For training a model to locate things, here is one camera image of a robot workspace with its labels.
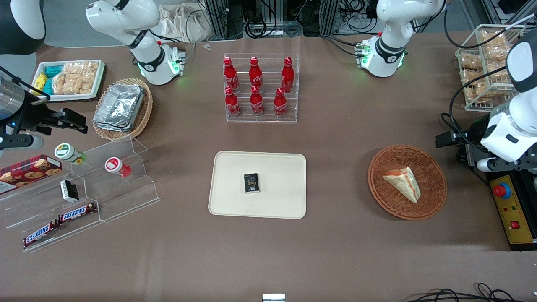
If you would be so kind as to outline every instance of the red button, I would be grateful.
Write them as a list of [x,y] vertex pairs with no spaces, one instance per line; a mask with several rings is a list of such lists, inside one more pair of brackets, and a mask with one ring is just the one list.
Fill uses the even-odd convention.
[[495,185],[492,191],[498,197],[504,197],[507,194],[507,190],[502,185]]
[[511,222],[511,228],[513,228],[513,229],[520,228],[520,224],[518,223],[518,221],[512,221]]

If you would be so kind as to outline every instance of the table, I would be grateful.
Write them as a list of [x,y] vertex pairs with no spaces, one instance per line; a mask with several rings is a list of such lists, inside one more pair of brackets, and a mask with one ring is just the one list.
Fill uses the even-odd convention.
[[[490,189],[456,162],[453,147],[435,149],[434,137],[447,130],[438,114],[460,87],[455,48],[442,34],[416,34],[390,78],[358,70],[320,38],[209,44],[210,52],[198,45],[183,77],[151,86],[155,107],[139,140],[149,148],[146,170],[162,201],[36,253],[23,254],[19,233],[0,228],[3,301],[259,301],[270,292],[293,302],[404,301],[439,287],[475,293],[474,282],[532,297],[536,255],[507,252]],[[298,124],[227,123],[225,52],[300,52]],[[127,47],[43,47],[37,56],[101,59],[109,68],[105,85],[140,77]],[[50,107],[76,110],[91,125],[95,102]],[[463,126],[479,116],[455,112]],[[53,130],[42,152],[64,141],[80,150],[106,142],[93,129]],[[398,143],[427,151],[446,174],[446,204],[431,219],[397,219],[369,192],[370,160]],[[303,154],[306,216],[211,215],[213,158],[221,150]],[[34,154],[5,152],[1,162]]]

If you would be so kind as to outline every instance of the round wicker basket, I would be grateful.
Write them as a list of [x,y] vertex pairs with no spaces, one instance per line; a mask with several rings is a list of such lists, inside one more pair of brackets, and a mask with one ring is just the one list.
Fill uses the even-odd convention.
[[[140,87],[143,87],[145,90],[145,94],[142,99],[142,105],[140,107],[140,111],[138,112],[138,116],[136,117],[136,120],[134,121],[134,128],[130,132],[119,132],[119,131],[111,131],[111,130],[104,130],[99,127],[97,127],[95,124],[93,124],[93,128],[97,132],[97,134],[104,138],[109,140],[116,140],[118,138],[122,138],[126,135],[131,135],[132,137],[137,137],[142,133],[143,129],[146,127],[147,122],[149,121],[149,116],[151,115],[151,110],[153,109],[153,96],[151,95],[151,91],[149,90],[149,87],[147,84],[145,84],[142,80],[139,80],[137,78],[126,78],[123,80],[119,80],[115,82],[114,84],[136,84]],[[99,110],[99,107],[103,103],[103,99],[105,94],[108,92],[112,85],[110,85],[101,95],[101,98],[99,99],[99,102],[97,103],[97,107],[95,108],[95,112]]]
[[[422,196],[414,204],[382,176],[389,170],[410,167]],[[420,220],[435,215],[447,197],[447,182],[438,163],[423,150],[407,145],[393,145],[380,150],[367,171],[369,189],[390,214],[406,220]]]

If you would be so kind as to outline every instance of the red glass bottle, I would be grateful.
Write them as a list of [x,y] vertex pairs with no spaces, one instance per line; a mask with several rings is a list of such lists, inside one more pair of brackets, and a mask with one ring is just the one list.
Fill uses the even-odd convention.
[[259,86],[252,86],[250,103],[252,104],[253,116],[260,118],[265,115],[265,109],[263,108],[263,97],[259,93]]
[[228,108],[229,116],[238,118],[241,116],[241,107],[238,104],[237,96],[233,93],[230,86],[226,87],[226,107]]
[[286,94],[291,92],[294,80],[295,71],[293,70],[293,60],[288,56],[284,59],[284,68],[281,70],[281,87]]
[[274,114],[277,119],[284,119],[287,113],[287,99],[284,96],[282,88],[276,89],[276,98],[274,98]]
[[224,58],[224,78],[226,79],[227,85],[230,86],[234,92],[239,90],[237,70],[231,63],[231,58],[228,56]]
[[250,58],[250,83],[257,86],[260,92],[263,91],[263,72],[255,56]]

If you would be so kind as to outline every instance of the white bag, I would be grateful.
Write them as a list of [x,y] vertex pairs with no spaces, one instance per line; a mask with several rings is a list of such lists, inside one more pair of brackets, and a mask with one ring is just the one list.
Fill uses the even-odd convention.
[[160,35],[167,38],[180,38],[185,42],[204,41],[214,36],[209,23],[209,13],[202,10],[198,2],[180,4],[161,4],[162,30]]

